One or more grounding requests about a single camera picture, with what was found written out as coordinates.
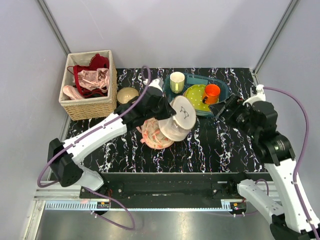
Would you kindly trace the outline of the white mesh cylindrical laundry bag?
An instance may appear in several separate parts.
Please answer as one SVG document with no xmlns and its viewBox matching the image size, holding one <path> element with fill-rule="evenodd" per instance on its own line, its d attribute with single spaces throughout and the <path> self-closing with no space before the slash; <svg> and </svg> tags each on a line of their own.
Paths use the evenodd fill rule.
<svg viewBox="0 0 320 240">
<path fill-rule="evenodd" d="M 196 123 L 196 111 L 189 100 L 179 95 L 175 97 L 170 106 L 176 114 L 168 119 L 158 121 L 162 134 L 174 142 L 183 141 Z"/>
</svg>

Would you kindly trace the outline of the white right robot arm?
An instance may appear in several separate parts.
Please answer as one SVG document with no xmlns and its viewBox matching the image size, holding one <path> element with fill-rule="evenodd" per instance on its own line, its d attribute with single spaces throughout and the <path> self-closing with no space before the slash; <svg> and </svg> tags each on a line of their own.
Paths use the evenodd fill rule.
<svg viewBox="0 0 320 240">
<path fill-rule="evenodd" d="M 320 219 L 313 211 L 296 168 L 295 153 L 287 137 L 277 131 L 278 113 L 263 97 L 248 100 L 232 94 L 209 106 L 216 119 L 251 138 L 253 151 L 267 169 L 280 204 L 260 190 L 246 173 L 231 178 L 225 191 L 249 201 L 267 220 L 276 240 L 318 240 Z"/>
</svg>

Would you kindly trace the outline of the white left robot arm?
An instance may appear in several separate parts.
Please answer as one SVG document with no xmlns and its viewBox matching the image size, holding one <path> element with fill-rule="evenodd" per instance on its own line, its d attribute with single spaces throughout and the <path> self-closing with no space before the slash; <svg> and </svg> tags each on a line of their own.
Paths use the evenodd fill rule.
<svg viewBox="0 0 320 240">
<path fill-rule="evenodd" d="M 149 87 L 83 133 L 63 142 L 53 139 L 48 146 L 47 167 L 62 187 L 79 185 L 89 188 L 95 197 L 103 198 L 108 186 L 100 173 L 80 164 L 84 158 L 106 142 L 142 126 L 146 120 L 166 120 L 175 114 L 162 90 Z"/>
</svg>

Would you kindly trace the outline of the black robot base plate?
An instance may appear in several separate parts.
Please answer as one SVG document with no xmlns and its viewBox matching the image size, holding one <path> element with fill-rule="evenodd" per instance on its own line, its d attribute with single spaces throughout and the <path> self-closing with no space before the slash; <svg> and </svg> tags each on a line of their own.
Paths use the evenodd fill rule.
<svg viewBox="0 0 320 240">
<path fill-rule="evenodd" d="M 133 196 L 199 196 L 208 199 L 239 199 L 236 184 L 241 180 L 271 180 L 266 172 L 231 173 L 103 173 L 104 193 L 124 199 Z"/>
</svg>

